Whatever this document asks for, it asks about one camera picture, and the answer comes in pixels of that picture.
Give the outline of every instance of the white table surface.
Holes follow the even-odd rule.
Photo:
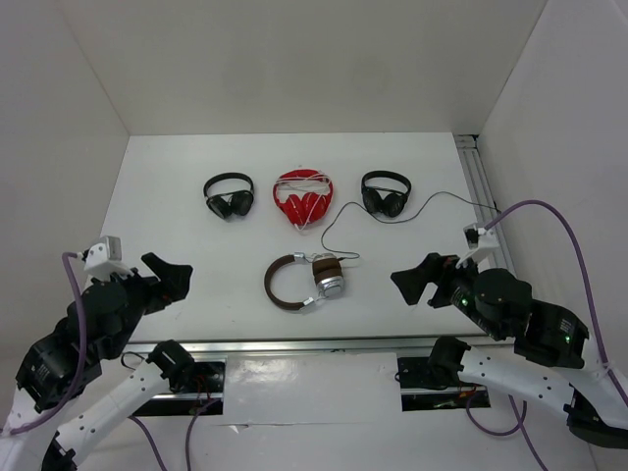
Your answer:
[[[324,220],[298,233],[275,206],[275,179],[296,168],[314,168],[333,180],[335,194]],[[449,133],[248,134],[132,137],[102,233],[120,236],[124,261],[147,273],[139,257],[155,252],[194,267],[187,300],[142,319],[133,340],[260,340],[477,334],[455,309],[438,311],[423,301],[407,306],[390,280],[393,271],[418,265],[433,251],[462,254],[462,228],[476,221],[471,205],[437,196],[416,220],[377,223],[347,208],[330,230],[331,248],[362,254],[345,268],[341,298],[307,314],[276,307],[263,277],[278,257],[322,252],[320,235],[346,201],[361,201],[360,180],[372,170],[402,173],[412,193],[401,217],[412,215],[432,193],[469,198]],[[212,214],[203,184],[223,172],[244,172],[255,182],[255,202],[244,219]],[[221,183],[217,189],[245,188]],[[343,262],[345,267],[354,262]],[[285,300],[315,295],[311,267],[294,265],[274,279]]]

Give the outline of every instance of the black cable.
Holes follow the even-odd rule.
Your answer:
[[[146,358],[144,358],[143,356],[141,356],[139,353],[135,353],[134,351],[125,351],[122,356],[120,357],[120,363],[122,364],[122,366],[124,366],[125,368],[128,368],[130,370],[135,371],[135,368],[133,368],[132,366],[129,366],[127,363],[125,363],[125,356],[127,355],[133,355],[136,356],[137,358],[141,358],[141,361],[146,360]]]
[[[457,194],[451,193],[449,191],[437,191],[436,193],[432,194],[426,201],[425,203],[423,203],[423,206],[421,206],[419,208],[419,210],[416,212],[416,214],[414,214],[414,216],[410,216],[408,219],[403,219],[401,221],[383,221],[379,218],[377,218],[374,214],[371,214],[367,211],[367,209],[362,206],[360,203],[356,202],[356,201],[349,201],[348,203],[344,203],[344,205],[341,207],[341,209],[339,210],[338,214],[336,215],[336,217],[334,218],[334,220],[332,221],[331,224],[329,224],[325,230],[323,231],[323,233],[321,234],[321,245],[323,246],[323,248],[325,250],[327,250],[328,252],[333,252],[333,253],[341,253],[342,255],[348,255],[346,257],[347,260],[356,260],[358,258],[360,258],[360,254],[357,252],[350,252],[350,251],[342,251],[342,250],[332,250],[331,248],[327,247],[325,245],[325,234],[327,233],[327,231],[329,229],[332,228],[332,226],[336,223],[336,221],[338,220],[338,218],[340,217],[340,214],[342,214],[342,211],[344,211],[344,208],[346,208],[347,206],[350,206],[352,204],[354,204],[355,206],[357,206],[358,208],[360,208],[362,211],[364,211],[366,214],[368,214],[369,216],[371,216],[374,220],[376,220],[378,223],[382,223],[382,224],[403,224],[403,223],[408,223],[414,219],[416,219],[421,212],[425,209],[425,207],[428,205],[428,203],[430,201],[432,201],[432,198],[434,198],[435,196],[438,196],[439,194],[448,194],[449,196],[453,196],[454,198],[459,199],[460,201],[464,201],[467,204],[471,204],[473,206],[480,206],[483,208],[489,208],[489,209],[493,209],[495,211],[497,211],[498,214],[501,214],[501,211],[499,211],[497,209],[497,206],[492,207],[492,206],[488,206],[486,204],[481,204],[481,203],[474,203],[473,201],[469,201],[467,199],[464,199],[462,196],[458,196]]]

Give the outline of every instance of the white panel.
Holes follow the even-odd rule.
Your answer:
[[[401,411],[397,371],[394,353],[230,359],[224,413],[241,425],[385,420]]]
[[[0,355],[10,357],[66,315],[61,252],[98,236],[129,139],[54,3],[0,6]]]
[[[540,198],[580,240],[607,350],[628,371],[628,2],[550,0],[480,138],[501,208]],[[589,322],[582,278],[560,224],[540,208],[504,223],[517,273],[536,296]],[[625,469],[625,451],[599,454]]]
[[[335,193],[326,218],[298,233],[275,206],[276,178],[297,167],[326,172]],[[473,207],[448,195],[433,199],[411,223],[389,226],[357,207],[347,208],[328,232],[330,248],[356,250],[343,262],[346,288],[306,314],[281,310],[266,297],[264,274],[288,253],[321,252],[320,236],[344,202],[361,201],[360,181],[371,170],[405,174],[413,189],[401,217],[414,214],[433,193],[469,198],[460,160],[447,133],[249,134],[134,136],[120,171],[103,233],[122,237],[126,263],[154,251],[194,267],[189,296],[142,320],[137,341],[304,339],[477,334],[454,308],[425,302],[407,306],[390,275],[417,266],[429,252],[463,253],[462,228],[476,221]],[[209,178],[248,173],[255,203],[242,220],[225,222],[202,196]],[[242,183],[232,183],[242,187]],[[293,265],[273,280],[279,298],[315,295],[312,269]],[[426,290],[426,299],[434,287]]]
[[[131,134],[479,132],[546,0],[61,0]]]

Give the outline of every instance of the headphone cable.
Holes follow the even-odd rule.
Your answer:
[[[329,248],[328,246],[325,245],[325,234],[328,232],[329,229],[331,229],[334,224],[337,222],[338,218],[340,217],[340,214],[342,214],[342,211],[344,211],[344,208],[351,206],[351,205],[355,205],[358,208],[360,208],[362,211],[364,211],[366,214],[368,214],[369,216],[371,216],[374,220],[376,220],[378,223],[382,223],[382,224],[403,224],[403,223],[409,223],[410,221],[416,219],[419,217],[419,215],[423,212],[423,210],[425,209],[425,207],[428,205],[428,203],[430,201],[432,201],[432,198],[438,196],[439,194],[448,194],[449,196],[453,196],[456,199],[459,199],[460,201],[463,201],[467,204],[471,204],[473,206],[480,206],[483,208],[489,208],[492,209],[494,211],[497,211],[498,214],[501,214],[501,211],[499,211],[497,209],[497,206],[493,207],[493,206],[488,206],[486,204],[481,204],[481,203],[474,203],[473,201],[469,201],[468,199],[464,199],[462,196],[458,196],[455,193],[451,193],[449,191],[437,191],[436,193],[432,194],[426,201],[425,203],[423,203],[423,206],[421,206],[419,208],[419,210],[413,215],[410,216],[408,219],[403,219],[401,221],[384,221],[379,219],[378,217],[376,217],[374,214],[371,214],[368,212],[368,210],[362,206],[360,203],[356,202],[356,201],[349,201],[348,203],[344,203],[344,205],[341,207],[341,209],[339,210],[338,214],[336,215],[336,217],[334,218],[334,220],[332,221],[331,224],[329,224],[325,230],[323,231],[323,233],[321,234],[321,245],[323,246],[323,248],[325,250],[327,250],[328,252],[332,252],[332,253],[339,253],[342,255],[346,255],[346,257],[344,257],[346,260],[357,260],[358,258],[360,258],[360,254],[357,252],[351,252],[351,251],[343,251],[343,250],[332,250],[331,248]]]

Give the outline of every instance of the white wall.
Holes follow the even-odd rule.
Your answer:
[[[546,0],[60,0],[131,134],[478,133]]]
[[[0,358],[15,365],[65,315],[61,252],[99,236],[129,135],[53,0],[2,2],[0,70]]]
[[[481,134],[497,203],[555,205],[584,249],[607,349],[628,371],[628,0],[549,0]],[[504,223],[536,295],[589,313],[573,249],[543,209]],[[596,452],[624,469],[625,452]]]

